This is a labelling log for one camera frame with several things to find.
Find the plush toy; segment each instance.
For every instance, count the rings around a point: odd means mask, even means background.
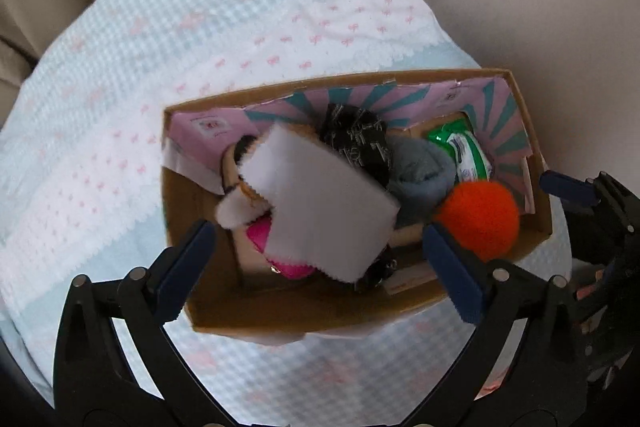
[[[309,139],[318,140],[313,127],[303,124],[287,125],[291,130]],[[223,177],[225,177],[226,195],[216,207],[216,221],[227,230],[233,230],[246,225],[266,214],[271,205],[260,194],[255,192],[242,178],[238,176],[236,165],[245,155],[251,155],[266,134],[260,137],[243,136],[235,145],[229,148],[223,158]]]
[[[301,136],[318,140],[315,130],[308,125],[290,124],[288,127]],[[253,190],[238,174],[237,165],[251,155],[266,138],[243,136],[235,146],[229,147],[222,160],[226,195],[216,208],[216,220],[221,227],[246,234],[255,251],[264,255],[264,248],[271,230],[271,204]],[[245,252],[251,257],[254,254]],[[289,280],[303,279],[316,271],[312,266],[277,263],[270,259],[271,269]]]

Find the metal screw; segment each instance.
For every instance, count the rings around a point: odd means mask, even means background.
[[[131,277],[134,281],[139,281],[146,275],[146,269],[142,266],[136,266],[133,270],[129,272],[129,277]]]
[[[509,280],[509,272],[504,268],[496,268],[492,274],[494,279],[499,282],[505,282]]]
[[[79,288],[84,283],[86,283],[86,275],[76,275],[74,279],[71,281],[71,284],[76,288]]]
[[[551,280],[558,288],[564,288],[566,286],[566,279],[561,275],[554,275]]]

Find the blue gripper pad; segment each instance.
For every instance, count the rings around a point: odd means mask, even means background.
[[[216,227],[198,220],[176,247],[166,248],[149,268],[146,289],[161,323],[175,320],[216,246]]]
[[[422,256],[435,270],[460,318],[466,323],[479,324],[484,314],[485,290],[477,277],[483,274],[484,263],[475,254],[463,250],[438,224],[424,227]]]
[[[571,201],[581,206],[598,204],[598,195],[592,184],[581,182],[560,172],[545,171],[540,174],[538,183],[544,192],[557,196],[561,200]]]

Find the white foam sheet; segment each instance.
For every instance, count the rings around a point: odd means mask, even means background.
[[[240,173],[273,205],[269,259],[355,282],[388,243],[397,202],[320,142],[275,124]]]

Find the cardboard box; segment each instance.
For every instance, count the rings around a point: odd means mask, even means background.
[[[455,81],[453,89],[464,88],[465,81],[471,85],[473,81],[487,78],[503,79],[511,90],[517,108],[511,107],[510,110],[519,111],[532,152],[526,158],[524,173],[528,173],[525,176],[526,184],[532,199],[529,210],[534,209],[534,212],[521,215],[520,236],[507,256],[507,259],[517,261],[549,237],[552,222],[548,196],[538,187],[538,179],[543,172],[538,140],[510,71],[484,69],[361,73],[229,92],[167,108],[164,135],[169,134],[172,118],[176,114],[201,113],[219,107],[245,107],[309,89],[381,85],[389,81],[398,86],[441,82],[448,82],[449,86]],[[450,112],[446,110],[446,97],[443,100],[442,114],[433,116],[446,118]],[[484,115],[476,115],[483,119],[484,127],[488,121],[487,115],[487,110]],[[413,132],[408,132],[415,134],[417,129],[415,127]],[[178,243],[194,220],[204,218],[215,222],[214,210],[220,196],[167,168],[162,169],[162,198],[168,241],[171,245]],[[241,281],[242,274],[236,260],[232,235],[218,227],[213,256],[186,304],[186,311],[196,331],[248,337],[322,331],[370,321],[389,321],[399,314],[419,309],[445,296],[437,281],[417,285],[393,295],[382,288],[356,295],[345,285],[322,275],[294,285],[262,291],[246,288]]]

